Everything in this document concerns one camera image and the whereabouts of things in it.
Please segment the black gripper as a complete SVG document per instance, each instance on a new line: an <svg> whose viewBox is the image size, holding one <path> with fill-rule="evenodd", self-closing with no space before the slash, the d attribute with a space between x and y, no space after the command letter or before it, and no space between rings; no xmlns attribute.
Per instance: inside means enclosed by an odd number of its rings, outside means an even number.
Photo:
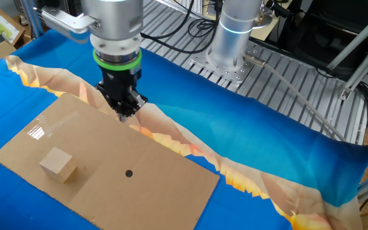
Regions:
<svg viewBox="0 0 368 230"><path fill-rule="evenodd" d="M144 95L135 90L137 81L141 78L141 69L117 71L102 68L102 75L102 82L99 82L95 88L116 112L120 122L125 122L148 102ZM123 114L120 113L121 107L116 100L123 100Z"/></svg>

